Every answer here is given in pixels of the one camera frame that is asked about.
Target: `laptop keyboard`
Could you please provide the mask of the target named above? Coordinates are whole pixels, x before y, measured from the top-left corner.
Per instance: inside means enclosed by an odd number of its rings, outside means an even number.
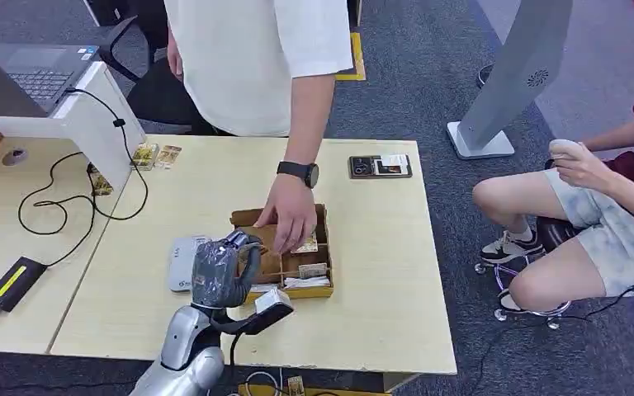
[[[38,70],[33,73],[11,73],[8,75],[30,97],[36,101],[47,101],[57,94],[72,74]]]

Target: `laptop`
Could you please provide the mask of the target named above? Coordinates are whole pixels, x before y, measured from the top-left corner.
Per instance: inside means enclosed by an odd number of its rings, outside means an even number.
[[[95,45],[0,44],[0,116],[51,114],[97,51]]]
[[[97,51],[94,45],[0,44],[0,66],[49,114]]]

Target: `black smartwatch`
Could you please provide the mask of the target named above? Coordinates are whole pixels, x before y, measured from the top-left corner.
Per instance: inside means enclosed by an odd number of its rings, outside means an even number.
[[[278,163],[278,172],[285,173],[286,175],[292,175],[298,177],[305,185],[312,189],[317,185],[317,179],[319,178],[319,167],[316,163],[309,165],[302,165],[299,163],[289,163],[287,161],[281,161]]]

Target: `shorts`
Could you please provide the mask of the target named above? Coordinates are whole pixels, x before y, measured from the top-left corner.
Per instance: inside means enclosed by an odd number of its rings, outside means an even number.
[[[599,270],[606,296],[620,295],[633,286],[634,216],[598,191],[565,183],[556,169],[544,173],[568,220],[583,229],[577,238]]]

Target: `phone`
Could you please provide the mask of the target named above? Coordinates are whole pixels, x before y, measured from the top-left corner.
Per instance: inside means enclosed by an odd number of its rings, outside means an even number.
[[[406,154],[349,157],[348,171],[352,179],[412,177],[412,165]]]

